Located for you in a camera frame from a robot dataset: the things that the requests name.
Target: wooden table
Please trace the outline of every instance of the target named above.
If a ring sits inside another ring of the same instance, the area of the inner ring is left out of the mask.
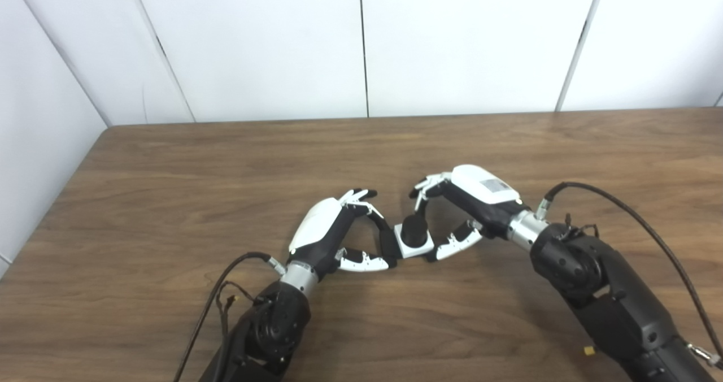
[[[563,179],[629,202],[682,259],[723,333],[720,109],[138,125],[102,135],[0,281],[0,380],[169,381],[233,258],[284,258],[307,210],[352,187],[379,190],[374,204],[400,222],[413,184],[462,163],[530,205]],[[549,217],[568,211],[597,223],[682,334],[711,348],[676,272],[631,218],[576,189]],[[463,217],[429,206],[437,235]],[[375,236],[360,220],[346,245],[374,250]],[[258,263],[232,276],[254,292],[274,278]],[[583,355],[589,339],[573,315],[504,241],[435,264],[337,273],[311,304],[288,381],[626,380],[607,357]],[[219,329],[212,312],[184,380],[206,367]]]

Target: small black cylinder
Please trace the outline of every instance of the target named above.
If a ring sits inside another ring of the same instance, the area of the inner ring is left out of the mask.
[[[419,248],[426,243],[426,220],[421,215],[409,215],[402,223],[401,238],[406,246]]]

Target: black cable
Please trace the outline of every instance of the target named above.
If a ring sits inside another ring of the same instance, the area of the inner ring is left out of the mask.
[[[225,359],[228,356],[228,347],[229,347],[229,341],[228,341],[228,310],[230,309],[230,306],[233,304],[233,302],[236,300],[235,296],[230,296],[227,299],[227,304],[224,306],[221,305],[220,301],[220,295],[221,292],[224,290],[224,286],[227,284],[231,284],[232,282],[225,281],[223,285],[221,285],[219,289],[219,294],[216,295],[216,306],[219,308],[219,315],[220,315],[220,321],[221,321],[221,348],[219,349],[219,359],[217,360],[216,364],[216,371],[214,372],[214,379],[212,379],[212,382],[220,382],[222,377],[224,377],[225,374]]]
[[[233,268],[237,267],[238,264],[249,258],[262,259],[264,262],[268,262],[269,259],[271,259],[271,255],[268,255],[266,253],[258,253],[258,251],[244,253],[243,255],[232,261],[224,270],[224,273],[219,276],[219,279],[216,281],[214,288],[211,289],[211,292],[208,295],[206,305],[204,305],[203,310],[201,311],[201,317],[199,317],[198,321],[196,322],[196,326],[193,328],[193,332],[191,333],[191,339],[188,341],[188,346],[186,347],[186,351],[183,353],[183,357],[181,357],[181,363],[178,365],[178,371],[176,371],[176,376],[173,378],[173,382],[179,382],[179,380],[181,380],[181,374],[183,374],[183,369],[186,367],[188,357],[191,356],[191,350],[193,349],[193,345],[196,343],[198,333],[201,332],[201,326],[203,325],[203,321],[206,320],[206,315],[208,314],[211,305],[214,304],[214,298],[219,292],[222,282],[224,282],[225,278],[227,278],[228,274],[233,270]]]
[[[249,292],[247,292],[246,289],[244,289],[243,287],[241,287],[240,285],[238,285],[236,282],[225,281],[224,284],[222,284],[221,287],[219,288],[219,294],[216,295],[216,302],[217,302],[217,304],[220,304],[220,296],[221,296],[221,293],[224,291],[225,287],[228,286],[228,285],[237,288],[238,291],[239,291],[239,292],[242,292],[243,296],[246,297],[246,299],[251,300],[251,302],[255,302],[255,301],[256,301],[256,299],[254,299],[254,297],[251,296],[251,294],[250,294]]]
[[[661,238],[655,230],[650,227],[650,224],[648,224],[645,220],[643,220],[643,217],[640,217],[640,215],[635,212],[635,210],[631,209],[630,206],[625,204],[625,202],[620,201],[615,197],[614,195],[599,189],[595,186],[591,186],[590,184],[584,184],[584,183],[577,183],[575,181],[563,181],[562,183],[558,184],[557,186],[552,187],[547,194],[545,194],[545,200],[548,202],[552,202],[552,200],[555,198],[555,195],[558,194],[562,189],[565,189],[567,187],[577,187],[579,189],[586,189],[590,192],[594,192],[596,194],[601,195],[602,197],[608,199],[609,201],[613,202],[615,205],[620,207],[622,210],[627,212],[631,217],[633,217],[636,222],[638,222],[640,225],[642,225],[643,228],[645,228],[646,232],[649,233],[649,235],[653,238],[653,240],[658,243],[660,248],[663,250],[665,255],[667,255],[668,259],[672,262],[673,266],[676,267],[677,273],[680,275],[680,279],[682,279],[682,282],[685,284],[685,288],[687,289],[687,292],[690,294],[690,298],[692,299],[692,302],[695,305],[695,309],[698,311],[698,315],[700,315],[700,320],[703,321],[703,326],[705,327],[705,330],[708,332],[708,336],[711,338],[711,342],[713,343],[713,346],[715,347],[716,351],[718,352],[718,355],[723,357],[723,346],[721,346],[720,340],[718,340],[718,335],[716,335],[715,329],[713,329],[713,324],[711,323],[710,318],[708,317],[708,314],[705,312],[705,309],[703,308],[703,303],[700,301],[700,297],[698,297],[698,293],[695,291],[695,287],[692,285],[692,281],[690,280],[687,273],[685,273],[685,269],[682,266],[682,263],[676,258],[676,254],[673,253],[673,251],[670,249],[670,247],[663,241],[663,238]],[[718,361],[718,364],[716,364],[716,367],[723,369],[723,361]]]

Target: panel seam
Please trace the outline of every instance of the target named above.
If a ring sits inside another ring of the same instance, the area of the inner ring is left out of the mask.
[[[12,264],[12,261],[8,259],[5,255],[3,255],[3,253],[0,253],[0,261],[3,261],[7,264]]]
[[[361,14],[361,54],[364,58],[364,98],[367,101],[367,118],[369,117],[369,82],[367,80],[367,42],[364,37],[364,3],[359,0],[359,14]]]
[[[718,104],[721,103],[721,99],[723,99],[723,91],[721,91],[721,94],[718,96],[718,101],[713,103],[713,106],[719,106]]]
[[[600,4],[600,0],[592,0],[590,3],[590,9],[588,10],[587,17],[585,18],[585,23],[583,23],[583,29],[580,32],[580,37],[578,38],[578,45],[575,47],[575,52],[573,53],[573,58],[570,61],[570,67],[568,68],[568,73],[565,75],[565,81],[563,81],[563,87],[560,89],[560,96],[558,96],[558,103],[555,104],[555,112],[562,111],[563,108],[563,102],[565,102],[565,97],[568,95],[568,89],[570,88],[570,83],[573,81],[573,76],[575,75],[575,70],[578,67],[578,61],[580,60],[580,55],[583,52],[583,48],[585,47],[585,42],[587,40],[587,36],[590,31],[590,27],[592,25],[592,21],[595,17],[595,13],[597,12],[597,7]]]
[[[183,88],[181,88],[181,83],[178,80],[178,76],[176,76],[176,71],[173,70],[171,61],[168,59],[168,55],[165,54],[165,49],[163,48],[163,45],[160,43],[160,37],[158,37],[158,33],[155,31],[155,26],[153,26],[153,22],[150,20],[150,17],[148,16],[148,11],[145,8],[145,4],[143,3],[143,0],[134,0],[134,2],[136,4],[136,7],[137,7],[141,17],[143,18],[143,22],[145,23],[145,26],[148,29],[148,32],[151,34],[151,40],[153,42],[153,45],[155,46],[156,51],[160,55],[161,61],[163,62],[165,69],[168,71],[168,74],[171,76],[171,81],[173,82],[173,86],[175,86],[176,91],[178,91],[178,94],[180,94],[181,99],[183,99],[184,107],[186,108],[186,112],[188,112],[189,116],[191,116],[191,120],[193,122],[197,122],[196,115],[193,114],[191,105],[189,104],[188,99],[186,98],[186,93],[184,93]]]
[[[78,83],[78,85],[80,86],[80,89],[83,91],[83,94],[85,94],[86,98],[88,98],[88,101],[90,101],[90,104],[91,104],[91,106],[93,106],[93,109],[95,109],[95,111],[98,113],[98,116],[100,116],[101,120],[103,120],[104,124],[106,125],[106,128],[110,128],[113,125],[111,123],[111,119],[108,117],[108,115],[106,115],[105,112],[101,111],[100,107],[98,107],[98,104],[96,104],[95,101],[93,101],[93,98],[90,96],[90,93],[88,93],[88,90],[85,88],[85,85],[83,85],[82,81],[80,81],[80,78],[78,77],[78,73],[75,70],[75,66],[73,65],[72,61],[70,61],[68,56],[65,55],[64,50],[60,47],[60,45],[56,42],[56,40],[47,31],[47,28],[45,27],[43,22],[41,22],[40,17],[34,11],[31,4],[29,4],[28,0],[23,0],[23,3],[25,3],[25,6],[31,12],[31,15],[33,15],[33,18],[36,20],[36,23],[38,23],[38,26],[41,27],[41,29],[45,33],[47,39],[53,45],[53,48],[55,48],[55,51],[60,56],[61,60],[65,63],[65,67],[68,68],[68,70],[70,71],[70,74],[75,79],[75,82]]]

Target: robotic arm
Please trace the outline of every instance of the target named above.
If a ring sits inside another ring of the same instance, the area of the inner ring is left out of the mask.
[[[374,190],[349,190],[339,199],[324,199],[310,209],[289,245],[286,268],[276,263],[281,278],[255,297],[201,382],[278,382],[311,318],[309,297],[318,282],[336,269],[383,271],[396,266],[393,258],[341,247],[358,217],[366,215],[379,230],[389,229],[379,211],[364,201],[376,194]]]
[[[444,245],[429,246],[424,210],[437,196],[473,219],[454,230]],[[483,237],[512,241],[529,253],[535,272],[560,293],[596,348],[618,362],[631,380],[713,382],[691,351],[707,355],[712,366],[720,366],[719,358],[684,342],[671,315],[618,251],[569,220],[546,222],[549,202],[534,213],[512,187],[471,165],[427,176],[410,197],[416,199],[415,213],[395,227],[397,248],[382,245],[390,255],[422,255],[433,262]]]

